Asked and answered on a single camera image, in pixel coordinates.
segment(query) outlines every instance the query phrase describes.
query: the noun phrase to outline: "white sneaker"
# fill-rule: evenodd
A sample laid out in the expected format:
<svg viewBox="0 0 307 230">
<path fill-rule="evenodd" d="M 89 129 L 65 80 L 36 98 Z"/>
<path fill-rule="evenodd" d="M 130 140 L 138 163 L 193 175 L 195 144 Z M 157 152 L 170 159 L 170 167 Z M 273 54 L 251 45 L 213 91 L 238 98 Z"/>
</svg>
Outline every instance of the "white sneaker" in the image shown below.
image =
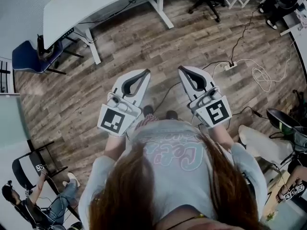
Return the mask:
<svg viewBox="0 0 307 230">
<path fill-rule="evenodd" d="M 270 20 L 267 20 L 267 24 L 268 24 L 271 28 L 273 28 L 274 30 L 277 30 L 277 26 L 276 26 L 276 25 L 273 25 L 273 24 L 271 23 Z"/>
<path fill-rule="evenodd" d="M 78 186 L 78 187 L 80 186 L 80 182 L 78 181 L 77 177 L 76 177 L 73 173 L 68 172 L 68 173 L 67 173 L 67 176 L 68 176 L 68 178 L 69 178 L 70 180 L 76 180 L 76 181 L 77 181 L 77 186 Z"/>
</svg>

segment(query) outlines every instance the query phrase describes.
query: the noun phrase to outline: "person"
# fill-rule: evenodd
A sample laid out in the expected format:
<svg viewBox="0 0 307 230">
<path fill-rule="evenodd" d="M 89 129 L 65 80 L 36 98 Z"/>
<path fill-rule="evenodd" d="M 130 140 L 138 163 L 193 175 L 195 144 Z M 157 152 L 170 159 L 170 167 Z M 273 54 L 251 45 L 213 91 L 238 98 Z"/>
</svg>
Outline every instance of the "person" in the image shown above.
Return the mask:
<svg viewBox="0 0 307 230">
<path fill-rule="evenodd" d="M 307 186 L 307 154 L 301 153 L 297 158 L 292 160 L 288 166 L 288 172 L 290 174 L 287 182 L 283 185 L 277 196 L 276 200 L 278 203 L 285 200 L 284 195 L 288 193 L 289 190 L 297 188 L 303 184 L 304 188 Z"/>
<path fill-rule="evenodd" d="M 109 135 L 94 161 L 78 206 L 85 230 L 268 229 L 264 176 L 223 125 L 207 138 L 174 111 L 143 114 L 127 148 Z"/>
<path fill-rule="evenodd" d="M 19 194 L 12 187 L 12 181 L 2 187 L 3 197 L 9 201 L 21 216 L 28 221 L 32 227 L 49 227 L 54 224 L 62 225 L 64 222 L 64 213 L 67 206 L 74 201 L 77 188 L 80 186 L 73 173 L 68 173 L 70 179 L 63 182 L 65 189 L 51 203 L 48 210 L 42 210 L 37 204 L 37 200 L 42 192 L 44 181 L 47 175 L 46 169 L 41 170 L 36 187 L 33 192 L 24 200 L 20 199 Z"/>
<path fill-rule="evenodd" d="M 272 12 L 272 15 L 267 19 L 266 23 L 273 28 L 274 30 L 277 30 L 276 22 L 281 20 L 284 16 L 287 14 L 292 13 L 298 8 L 297 0 L 283 0 L 285 4 L 289 6 L 289 8 L 282 8 L 278 5 L 276 8 L 275 5 L 277 4 L 276 0 L 265 0 L 263 4 L 261 4 L 261 7 L 259 8 L 260 13 L 270 13 Z"/>
</svg>

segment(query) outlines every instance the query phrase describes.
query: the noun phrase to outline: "white cable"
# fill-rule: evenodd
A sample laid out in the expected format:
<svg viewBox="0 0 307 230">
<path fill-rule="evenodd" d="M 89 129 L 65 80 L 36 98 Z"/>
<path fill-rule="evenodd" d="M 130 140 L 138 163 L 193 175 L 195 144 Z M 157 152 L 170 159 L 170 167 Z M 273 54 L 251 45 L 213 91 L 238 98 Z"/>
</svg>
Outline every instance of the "white cable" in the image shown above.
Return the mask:
<svg viewBox="0 0 307 230">
<path fill-rule="evenodd" d="M 212 74 L 212 78 L 214 77 L 215 69 L 216 69 L 219 65 L 221 65 L 221 64 L 223 64 L 223 63 L 226 64 L 226 65 L 229 64 L 229 63 L 227 63 L 227 62 L 221 62 L 221 63 L 217 64 L 217 65 L 214 67 L 213 74 Z"/>
<path fill-rule="evenodd" d="M 291 60 L 291 57 L 292 57 L 292 49 L 291 49 L 291 46 L 292 44 L 290 45 L 290 57 L 289 59 L 287 59 L 285 65 L 284 65 L 284 72 L 283 72 L 283 77 L 280 79 L 280 80 L 272 80 L 271 77 L 269 76 L 269 74 L 267 73 L 267 71 L 261 66 L 259 65 L 256 61 L 252 60 L 252 59 L 241 59 L 241 60 L 238 60 L 238 62 L 244 60 L 244 61 L 252 61 L 254 62 L 258 67 L 260 67 L 264 72 L 262 72 L 261 70 L 259 70 L 258 68 L 256 67 L 253 67 L 252 68 L 252 76 L 255 80 L 255 82 L 260 86 L 260 88 L 264 91 L 264 92 L 269 92 L 271 90 L 271 86 L 272 86 L 272 82 L 281 82 L 285 77 L 286 77 L 286 68 L 287 68 L 287 65 L 288 65 L 288 62 Z M 261 74 L 261 77 L 262 79 L 260 78 L 257 78 L 256 75 L 255 75 L 255 72 L 259 72 Z M 269 89 L 268 90 L 265 90 L 262 86 L 261 86 L 261 82 L 268 82 L 270 83 L 269 85 Z"/>
</svg>

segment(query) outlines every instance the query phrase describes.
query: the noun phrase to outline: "white desk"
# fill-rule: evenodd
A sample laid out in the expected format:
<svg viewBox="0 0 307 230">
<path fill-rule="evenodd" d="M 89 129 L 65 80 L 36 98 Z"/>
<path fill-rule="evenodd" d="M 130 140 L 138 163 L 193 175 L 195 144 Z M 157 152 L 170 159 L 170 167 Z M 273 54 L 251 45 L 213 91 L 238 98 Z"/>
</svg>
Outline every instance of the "white desk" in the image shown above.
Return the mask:
<svg viewBox="0 0 307 230">
<path fill-rule="evenodd" d="M 61 36 L 74 27 L 78 37 L 91 49 L 95 63 L 101 62 L 97 49 L 93 42 L 89 29 L 85 33 L 75 26 L 85 20 L 95 12 L 119 0 L 52 0 L 44 8 L 44 46 L 45 49 L 52 46 Z M 154 9 L 161 16 L 168 28 L 173 28 L 173 24 L 163 12 L 163 0 L 148 0 Z"/>
</svg>

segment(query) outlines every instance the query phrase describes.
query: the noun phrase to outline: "blue chair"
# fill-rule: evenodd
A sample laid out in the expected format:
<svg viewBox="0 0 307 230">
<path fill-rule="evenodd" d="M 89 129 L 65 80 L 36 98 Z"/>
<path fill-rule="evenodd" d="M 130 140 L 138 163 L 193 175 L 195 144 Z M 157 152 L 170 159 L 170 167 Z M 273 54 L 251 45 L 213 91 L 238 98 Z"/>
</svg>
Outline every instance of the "blue chair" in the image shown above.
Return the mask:
<svg viewBox="0 0 307 230">
<path fill-rule="evenodd" d="M 65 72 L 49 68 L 63 52 L 83 58 L 83 56 L 64 50 L 62 42 L 57 41 L 54 44 L 53 54 L 47 59 L 47 61 L 43 61 L 38 58 L 37 52 L 32 47 L 31 43 L 29 41 L 25 41 L 13 50 L 12 67 L 16 71 L 43 73 L 47 70 L 66 75 Z"/>
</svg>

